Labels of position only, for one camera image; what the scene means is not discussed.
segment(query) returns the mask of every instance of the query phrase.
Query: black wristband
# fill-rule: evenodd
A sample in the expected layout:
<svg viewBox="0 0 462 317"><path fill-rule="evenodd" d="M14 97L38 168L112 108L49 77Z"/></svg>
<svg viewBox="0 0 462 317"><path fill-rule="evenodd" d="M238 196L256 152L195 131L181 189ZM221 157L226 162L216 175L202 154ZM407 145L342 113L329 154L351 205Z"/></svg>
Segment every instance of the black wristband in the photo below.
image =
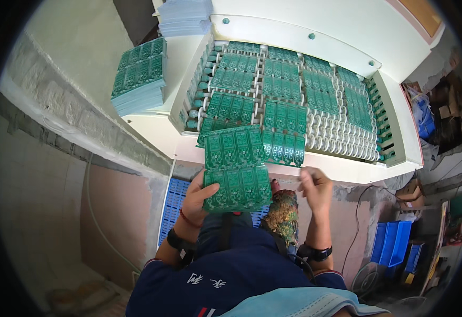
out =
<svg viewBox="0 0 462 317"><path fill-rule="evenodd" d="M192 244L189 241L178 237L174 229L171 229L168 232L166 240L170 246L178 250L180 263L183 266L189 265L196 253L196 244Z"/></svg>
<svg viewBox="0 0 462 317"><path fill-rule="evenodd" d="M322 262L331 255L332 251L333 246L330 246L328 249L317 250L303 243L299 246L297 255L302 259L307 258L307 261L313 260L316 262Z"/></svg>

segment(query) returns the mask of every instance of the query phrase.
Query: hand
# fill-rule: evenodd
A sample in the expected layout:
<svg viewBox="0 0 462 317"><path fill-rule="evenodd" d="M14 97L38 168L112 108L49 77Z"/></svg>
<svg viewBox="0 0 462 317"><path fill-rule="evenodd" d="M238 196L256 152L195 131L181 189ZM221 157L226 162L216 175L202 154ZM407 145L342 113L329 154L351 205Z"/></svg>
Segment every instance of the hand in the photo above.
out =
<svg viewBox="0 0 462 317"><path fill-rule="evenodd" d="M218 183L202 187L202 178L205 170L203 169L190 183L182 207L185 217L196 225L201 225L207 214L202 209L203 201L214 195L220 187Z"/></svg>
<svg viewBox="0 0 462 317"><path fill-rule="evenodd" d="M333 182L319 168L303 167L298 179L302 182L298 191L303 191L313 213L329 211L333 195Z"/></svg>

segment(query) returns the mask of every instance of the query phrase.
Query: pink wall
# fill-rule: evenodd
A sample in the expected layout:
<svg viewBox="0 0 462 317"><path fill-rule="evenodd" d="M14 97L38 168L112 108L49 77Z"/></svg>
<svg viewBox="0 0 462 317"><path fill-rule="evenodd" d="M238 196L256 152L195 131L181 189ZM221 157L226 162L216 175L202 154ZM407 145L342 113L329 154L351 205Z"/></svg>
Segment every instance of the pink wall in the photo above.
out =
<svg viewBox="0 0 462 317"><path fill-rule="evenodd" d="M131 290L131 266L121 259L98 232L88 208L86 176L81 199L81 256L83 263ZM92 165L90 199L101 230L113 246L139 269L147 252L147 223L151 192L148 179Z"/></svg>

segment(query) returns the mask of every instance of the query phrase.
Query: navy blue shirt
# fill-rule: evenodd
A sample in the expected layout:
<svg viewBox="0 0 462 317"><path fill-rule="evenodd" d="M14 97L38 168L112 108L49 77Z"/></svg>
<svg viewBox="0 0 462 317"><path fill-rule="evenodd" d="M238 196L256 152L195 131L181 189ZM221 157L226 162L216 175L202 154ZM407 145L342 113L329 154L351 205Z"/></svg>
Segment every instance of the navy blue shirt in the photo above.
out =
<svg viewBox="0 0 462 317"><path fill-rule="evenodd" d="M244 299L277 288L312 287L303 271L279 254L273 237L259 228L233 228L230 249L218 237L182 270L160 259L148 261L127 305L126 316L218 316ZM316 276L317 286L346 289L335 271Z"/></svg>

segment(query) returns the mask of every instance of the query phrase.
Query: green knob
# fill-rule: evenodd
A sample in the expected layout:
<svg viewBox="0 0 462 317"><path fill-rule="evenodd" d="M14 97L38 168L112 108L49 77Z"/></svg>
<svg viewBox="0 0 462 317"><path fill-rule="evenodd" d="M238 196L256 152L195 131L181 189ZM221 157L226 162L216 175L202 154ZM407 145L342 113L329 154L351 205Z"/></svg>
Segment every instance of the green knob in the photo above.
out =
<svg viewBox="0 0 462 317"><path fill-rule="evenodd" d="M187 128L189 128L189 129L197 129L197 121L195 121L195 120L187 121Z"/></svg>

